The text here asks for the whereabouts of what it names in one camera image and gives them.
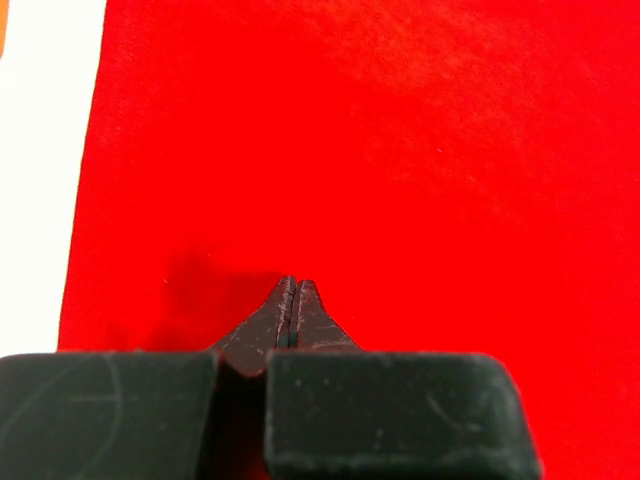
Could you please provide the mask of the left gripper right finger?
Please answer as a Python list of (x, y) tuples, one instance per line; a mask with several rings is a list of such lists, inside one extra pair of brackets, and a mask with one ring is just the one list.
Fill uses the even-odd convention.
[(361, 350), (310, 280), (281, 279), (266, 356), (263, 458), (274, 479), (538, 479), (504, 365), (474, 353)]

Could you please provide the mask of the red t shirt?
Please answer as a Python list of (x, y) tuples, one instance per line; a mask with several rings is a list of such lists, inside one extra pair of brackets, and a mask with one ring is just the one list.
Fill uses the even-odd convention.
[(59, 348), (201, 349), (284, 275), (501, 360), (547, 478), (637, 478), (638, 3), (108, 2)]

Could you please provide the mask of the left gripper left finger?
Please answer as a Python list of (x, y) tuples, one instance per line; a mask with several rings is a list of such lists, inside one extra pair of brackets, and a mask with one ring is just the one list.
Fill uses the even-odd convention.
[(264, 368), (296, 282), (212, 348), (1, 361), (5, 479), (262, 479)]

